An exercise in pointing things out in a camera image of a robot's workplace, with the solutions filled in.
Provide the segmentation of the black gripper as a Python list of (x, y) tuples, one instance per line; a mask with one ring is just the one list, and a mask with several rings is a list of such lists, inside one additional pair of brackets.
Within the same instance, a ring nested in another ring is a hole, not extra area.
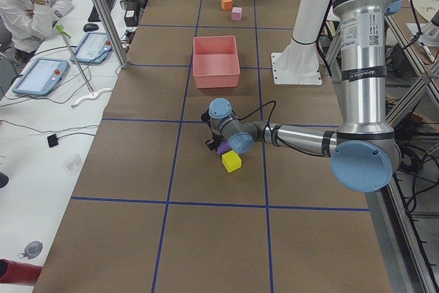
[(209, 140), (205, 141), (206, 146), (208, 147), (208, 149), (218, 149), (218, 147), (223, 142), (223, 136), (220, 134), (216, 134), (213, 131), (211, 126), (211, 117), (208, 111), (201, 114), (201, 120), (204, 124), (206, 124), (209, 127), (212, 133), (212, 137)]

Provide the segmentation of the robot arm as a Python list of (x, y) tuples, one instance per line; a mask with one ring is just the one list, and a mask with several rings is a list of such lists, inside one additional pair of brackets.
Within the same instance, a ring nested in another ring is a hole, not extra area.
[(402, 0), (301, 0), (291, 43), (272, 54), (276, 84), (318, 81), (316, 41), (328, 10), (340, 19), (342, 125), (334, 131), (295, 128), (270, 120), (245, 122), (224, 98), (214, 99), (202, 115), (212, 132), (211, 150), (221, 143), (238, 154), (257, 142), (285, 146), (331, 160), (334, 176), (364, 193), (385, 187), (401, 162), (394, 130), (385, 120), (384, 19)]

